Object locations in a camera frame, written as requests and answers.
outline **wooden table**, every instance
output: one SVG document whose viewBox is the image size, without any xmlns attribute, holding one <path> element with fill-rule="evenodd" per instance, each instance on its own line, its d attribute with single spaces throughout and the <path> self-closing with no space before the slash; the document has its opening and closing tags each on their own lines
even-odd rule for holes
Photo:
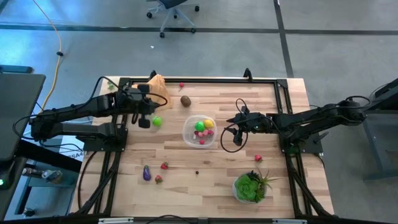
<svg viewBox="0 0 398 224">
<path fill-rule="evenodd" d="M 109 78 L 118 83 L 120 77 Z M 294 113 L 308 110 L 304 80 L 291 78 L 287 81 Z M 222 128 L 227 126 L 226 119 L 237 113 L 237 98 L 244 99 L 251 111 L 277 112 L 272 85 L 186 83 L 180 91 L 178 83 L 167 83 L 167 88 L 173 107 L 155 113 L 164 120 L 161 128 L 152 125 L 150 129 L 141 129 L 131 123 L 127 126 L 129 136 L 119 166 L 112 216 L 157 217 L 173 214 L 218 218 L 294 217 L 286 163 L 276 134 L 249 134 L 246 147 L 237 153 L 225 152 L 220 146 L 220 134 Z M 103 82 L 100 94 L 108 92 L 108 86 Z M 192 101 L 189 108 L 184 108 L 180 103 L 183 95 L 189 96 Z M 194 149 L 182 139 L 184 121 L 192 114 L 207 115 L 216 121 L 217 139 L 209 149 Z M 110 121 L 111 118 L 97 118 L 93 124 Z M 230 149 L 236 148 L 232 143 L 232 135 L 225 136 L 225 143 Z M 278 180 L 271 183 L 272 190 L 267 190 L 266 198 L 261 203 L 242 204 L 233 197 L 231 186 L 243 172 L 256 169 L 255 154 L 263 157 L 263 162 L 257 163 L 261 172 L 266 174 L 269 171 L 269 175 Z M 89 155 L 85 156 L 83 165 Z M 81 186 L 83 203 L 98 185 L 103 156 L 104 153 L 97 153 L 88 165 Z M 324 208 L 333 213 L 321 161 L 312 154 L 303 154 L 302 157 L 309 189 Z M 169 170 L 160 169 L 165 161 L 169 162 Z M 150 167 L 150 182 L 142 178 L 145 165 Z M 154 181 L 158 174 L 164 179 L 159 185 Z M 107 189 L 104 192 L 102 209 Z M 304 211 L 301 190 L 298 190 L 298 195 L 300 208 Z M 71 212 L 76 210 L 75 194 Z"/>
</svg>

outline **brown kiwi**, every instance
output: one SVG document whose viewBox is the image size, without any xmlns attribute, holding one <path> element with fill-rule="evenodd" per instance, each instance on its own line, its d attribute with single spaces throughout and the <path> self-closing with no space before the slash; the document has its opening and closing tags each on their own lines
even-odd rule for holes
<svg viewBox="0 0 398 224">
<path fill-rule="evenodd" d="M 181 96 L 181 100 L 180 101 L 181 101 L 181 104 L 184 107 L 189 107 L 191 105 L 191 100 L 187 96 Z"/>
</svg>

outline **office chair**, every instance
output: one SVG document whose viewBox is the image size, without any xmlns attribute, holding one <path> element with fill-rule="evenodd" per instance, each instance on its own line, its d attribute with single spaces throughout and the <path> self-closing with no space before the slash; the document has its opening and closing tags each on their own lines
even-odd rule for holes
<svg viewBox="0 0 398 224">
<path fill-rule="evenodd" d="M 162 27 L 160 27 L 160 37 L 164 38 L 164 27 L 166 26 L 166 22 L 168 21 L 168 19 L 170 18 L 170 16 L 173 14 L 174 15 L 174 19 L 177 18 L 177 15 L 179 15 L 180 17 L 184 18 L 187 22 L 189 22 L 192 25 L 191 28 L 191 33 L 194 34 L 197 30 L 195 28 L 195 25 L 193 22 L 191 22 L 191 20 L 188 19 L 188 17 L 181 12 L 181 10 L 179 10 L 177 8 L 178 5 L 180 5 L 181 3 L 186 2 L 187 0 L 157 0 L 157 2 L 159 3 L 159 5 L 157 7 L 154 8 L 150 8 L 148 9 L 148 13 L 147 13 L 147 17 L 150 19 L 152 18 L 152 13 L 158 13 L 161 10 L 168 10 L 166 19 L 163 21 Z M 199 11 L 199 6 L 195 6 L 195 11 L 198 12 Z"/>
</svg>

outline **purple eggplant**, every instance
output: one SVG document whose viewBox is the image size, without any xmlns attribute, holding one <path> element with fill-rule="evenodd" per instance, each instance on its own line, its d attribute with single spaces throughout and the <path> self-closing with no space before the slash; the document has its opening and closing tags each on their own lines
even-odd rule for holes
<svg viewBox="0 0 398 224">
<path fill-rule="evenodd" d="M 144 178 L 144 180 L 146 181 L 150 181 L 150 172 L 149 172 L 149 166 L 145 165 L 144 166 L 144 172 L 142 173 L 142 177 Z"/>
</svg>

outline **clear plastic container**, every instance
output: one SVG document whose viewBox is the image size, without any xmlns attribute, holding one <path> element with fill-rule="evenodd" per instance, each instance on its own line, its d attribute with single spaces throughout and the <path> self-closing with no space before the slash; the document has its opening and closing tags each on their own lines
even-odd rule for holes
<svg viewBox="0 0 398 224">
<path fill-rule="evenodd" d="M 213 122 L 214 128 L 211 130 L 214 132 L 212 135 L 207 135 L 203 136 L 200 138 L 199 136 L 195 135 L 195 124 L 198 121 L 204 121 L 206 119 L 209 119 L 210 121 Z M 184 139 L 185 143 L 188 144 L 189 146 L 195 147 L 195 148 L 207 148 L 210 147 L 217 138 L 217 124 L 213 120 L 213 118 L 205 116 L 205 115 L 192 115 L 185 120 L 184 126 L 182 128 L 182 138 Z M 199 141 L 203 139 L 205 140 L 205 143 L 202 145 L 199 143 Z"/>
</svg>

